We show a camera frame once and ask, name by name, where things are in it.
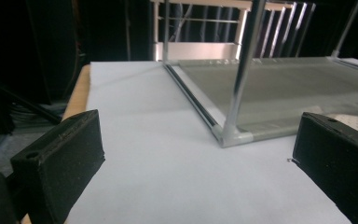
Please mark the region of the metal frame rack with mesh shelf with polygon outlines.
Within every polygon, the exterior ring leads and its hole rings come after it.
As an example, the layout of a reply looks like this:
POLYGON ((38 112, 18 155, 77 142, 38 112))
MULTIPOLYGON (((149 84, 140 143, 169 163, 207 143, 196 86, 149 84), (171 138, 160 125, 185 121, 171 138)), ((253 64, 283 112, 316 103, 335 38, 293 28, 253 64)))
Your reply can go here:
POLYGON ((358 0, 297 1, 316 8, 296 57, 255 57, 267 0, 252 0, 237 60, 161 61, 221 147, 292 135, 305 112, 358 119, 358 59, 342 51, 358 0))

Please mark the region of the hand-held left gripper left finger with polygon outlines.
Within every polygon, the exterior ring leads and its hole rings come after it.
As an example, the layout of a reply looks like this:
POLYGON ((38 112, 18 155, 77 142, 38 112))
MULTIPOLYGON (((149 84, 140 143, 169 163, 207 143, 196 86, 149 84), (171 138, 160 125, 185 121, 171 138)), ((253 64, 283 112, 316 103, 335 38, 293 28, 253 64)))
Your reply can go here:
POLYGON ((33 224, 63 224, 104 162, 99 112, 65 119, 10 160, 33 224))

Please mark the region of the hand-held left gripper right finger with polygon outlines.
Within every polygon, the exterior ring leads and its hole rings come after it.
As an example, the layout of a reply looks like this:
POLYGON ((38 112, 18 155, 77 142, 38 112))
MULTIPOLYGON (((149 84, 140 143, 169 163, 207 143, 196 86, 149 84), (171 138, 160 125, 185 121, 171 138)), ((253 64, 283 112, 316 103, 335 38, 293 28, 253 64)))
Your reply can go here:
POLYGON ((336 119, 305 112, 293 159, 348 220, 358 224, 358 131, 336 119))

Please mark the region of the light wooden railing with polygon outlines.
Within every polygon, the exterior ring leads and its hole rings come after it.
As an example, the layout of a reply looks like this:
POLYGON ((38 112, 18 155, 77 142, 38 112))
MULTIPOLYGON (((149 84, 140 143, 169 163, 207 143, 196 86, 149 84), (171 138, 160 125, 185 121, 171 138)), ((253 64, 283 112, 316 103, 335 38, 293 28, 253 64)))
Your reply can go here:
MULTIPOLYGON (((150 0, 156 61, 235 59, 250 24, 252 0, 150 0)), ((256 58, 296 57, 308 31, 313 3, 267 0, 256 58)))

